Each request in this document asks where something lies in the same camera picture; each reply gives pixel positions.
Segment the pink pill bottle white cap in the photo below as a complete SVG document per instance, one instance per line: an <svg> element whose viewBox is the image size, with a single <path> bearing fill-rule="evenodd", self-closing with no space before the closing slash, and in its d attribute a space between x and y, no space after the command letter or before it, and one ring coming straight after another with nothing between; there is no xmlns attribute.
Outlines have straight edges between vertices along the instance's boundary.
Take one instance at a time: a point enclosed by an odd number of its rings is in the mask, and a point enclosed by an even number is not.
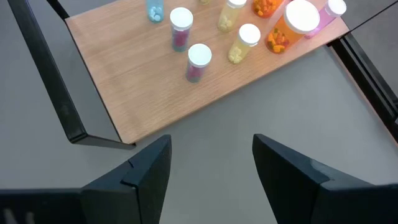
<svg viewBox="0 0 398 224"><path fill-rule="evenodd" d="M341 17L346 12L347 6L344 0L327 0L324 7L319 10L320 22L319 25L305 35L306 39L311 39L317 35L323 28L333 22L336 18Z"/></svg>

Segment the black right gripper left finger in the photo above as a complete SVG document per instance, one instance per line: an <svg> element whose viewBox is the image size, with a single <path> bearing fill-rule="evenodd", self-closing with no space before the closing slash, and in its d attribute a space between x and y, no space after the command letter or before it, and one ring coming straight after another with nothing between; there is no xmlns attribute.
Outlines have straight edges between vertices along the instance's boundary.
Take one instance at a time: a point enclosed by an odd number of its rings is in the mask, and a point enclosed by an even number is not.
<svg viewBox="0 0 398 224"><path fill-rule="evenodd" d="M88 224L159 224L172 158L166 134L82 188Z"/></svg>

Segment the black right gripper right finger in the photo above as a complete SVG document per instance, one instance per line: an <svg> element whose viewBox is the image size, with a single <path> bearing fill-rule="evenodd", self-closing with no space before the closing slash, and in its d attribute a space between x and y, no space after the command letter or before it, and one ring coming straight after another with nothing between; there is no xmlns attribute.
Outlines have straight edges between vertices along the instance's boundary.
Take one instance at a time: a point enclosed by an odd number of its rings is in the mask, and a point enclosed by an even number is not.
<svg viewBox="0 0 398 224"><path fill-rule="evenodd" d="M277 223L311 224L320 184L330 178L311 158L263 134L253 136L252 153Z"/></svg>

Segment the black aluminium table frame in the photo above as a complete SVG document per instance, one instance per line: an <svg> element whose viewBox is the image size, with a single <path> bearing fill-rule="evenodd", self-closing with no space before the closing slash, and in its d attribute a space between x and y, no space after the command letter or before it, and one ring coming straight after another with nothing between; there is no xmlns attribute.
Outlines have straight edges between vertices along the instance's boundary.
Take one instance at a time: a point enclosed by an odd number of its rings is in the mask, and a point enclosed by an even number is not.
<svg viewBox="0 0 398 224"><path fill-rule="evenodd" d="M392 91L363 48L350 33L331 41L327 46L334 50L398 143L398 96Z"/></svg>

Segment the blue pill bottle red pills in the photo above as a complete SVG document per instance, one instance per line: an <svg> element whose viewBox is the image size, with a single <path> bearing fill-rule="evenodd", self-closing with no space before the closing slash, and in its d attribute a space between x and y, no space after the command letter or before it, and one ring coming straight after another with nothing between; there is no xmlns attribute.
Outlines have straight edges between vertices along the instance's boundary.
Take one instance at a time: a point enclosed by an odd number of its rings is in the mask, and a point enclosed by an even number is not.
<svg viewBox="0 0 398 224"><path fill-rule="evenodd" d="M193 14L185 7L177 7L170 12L172 28L172 47L176 52L183 52L188 45L190 28L193 25Z"/></svg>

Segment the small white cap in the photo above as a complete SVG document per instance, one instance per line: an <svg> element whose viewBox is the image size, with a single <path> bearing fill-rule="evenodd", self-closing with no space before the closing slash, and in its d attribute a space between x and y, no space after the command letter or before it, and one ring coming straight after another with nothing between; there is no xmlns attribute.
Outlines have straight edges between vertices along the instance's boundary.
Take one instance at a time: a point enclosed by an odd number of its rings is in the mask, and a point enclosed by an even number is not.
<svg viewBox="0 0 398 224"><path fill-rule="evenodd" d="M164 0L146 0L146 11L151 22L162 22L164 19Z"/></svg>

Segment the large white cap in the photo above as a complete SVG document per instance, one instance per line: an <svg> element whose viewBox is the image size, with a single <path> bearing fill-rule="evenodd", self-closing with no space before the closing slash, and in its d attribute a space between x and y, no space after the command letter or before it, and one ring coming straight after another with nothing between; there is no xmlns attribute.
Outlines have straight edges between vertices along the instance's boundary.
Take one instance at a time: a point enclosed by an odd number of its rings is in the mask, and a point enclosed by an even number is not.
<svg viewBox="0 0 398 224"><path fill-rule="evenodd" d="M289 2L265 39L270 52L282 54L320 23L318 9L307 0Z"/></svg>

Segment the orange pill bottle white cap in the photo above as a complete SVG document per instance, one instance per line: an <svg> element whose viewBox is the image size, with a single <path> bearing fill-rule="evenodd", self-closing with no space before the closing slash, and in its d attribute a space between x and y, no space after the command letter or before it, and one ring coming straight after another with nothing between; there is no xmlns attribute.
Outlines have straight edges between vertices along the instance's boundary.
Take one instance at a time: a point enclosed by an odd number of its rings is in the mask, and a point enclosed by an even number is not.
<svg viewBox="0 0 398 224"><path fill-rule="evenodd" d="M252 11L260 18L268 18L276 12L284 0L253 0Z"/></svg>

